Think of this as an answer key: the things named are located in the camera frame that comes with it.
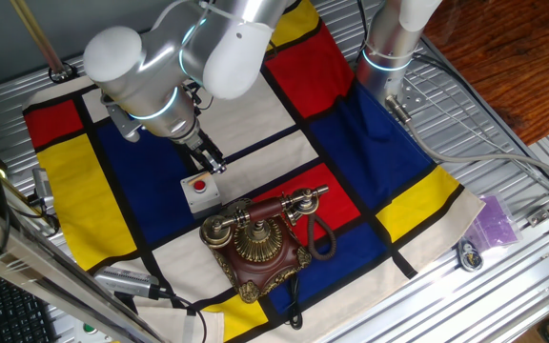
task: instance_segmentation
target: red square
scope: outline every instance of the red square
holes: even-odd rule
[[[344,192],[340,184],[338,184],[338,181],[332,172],[324,164],[320,164],[305,171],[284,184],[255,197],[254,201],[280,196],[282,192],[291,194],[293,191],[300,188],[315,188],[321,185],[328,185],[330,191],[321,195],[319,208],[317,209],[316,214],[319,215],[332,230],[359,217],[359,210],[355,207],[346,192]],[[307,226],[308,217],[304,215],[298,220],[297,224],[292,227],[292,230],[303,246],[306,246],[308,242]],[[315,240],[324,235],[325,231],[315,223]]]
[[[25,114],[25,122],[36,150],[84,128],[73,100],[31,111]]]
[[[279,52],[265,65],[304,118],[346,96],[355,77],[323,23],[316,35]]]

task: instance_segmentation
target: purple object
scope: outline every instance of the purple object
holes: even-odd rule
[[[519,241],[515,231],[516,223],[508,211],[501,206],[496,195],[480,197],[486,204],[474,220],[465,236],[480,252],[489,248],[506,246]]]

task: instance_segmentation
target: vintage telephone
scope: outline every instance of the vintage telephone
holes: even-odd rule
[[[314,215],[328,190],[300,189],[256,203],[239,199],[205,220],[200,238],[244,302],[255,302],[311,263],[287,221],[295,225],[302,215]]]

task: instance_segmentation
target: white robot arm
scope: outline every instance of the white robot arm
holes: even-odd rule
[[[200,129],[188,78],[216,98],[233,99],[254,83],[288,1],[177,0],[151,31],[113,27],[84,52],[89,78],[151,133],[185,145],[209,172],[224,172],[222,153]]]

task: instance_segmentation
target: mondrian pattern cloth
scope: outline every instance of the mondrian pattern cloth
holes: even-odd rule
[[[253,87],[199,118],[229,162],[214,176],[224,203],[330,187],[317,214],[334,229],[337,252],[299,273],[300,331],[285,325],[287,285],[243,303],[200,241],[179,183],[198,173],[189,155],[146,131],[126,141],[86,78],[38,94],[24,110],[77,263],[156,275],[200,309],[224,313],[228,342],[326,335],[451,249],[483,206],[357,83],[308,0],[287,8],[273,42]],[[303,218],[293,227],[303,245],[306,226]],[[315,239],[329,250],[318,225]]]

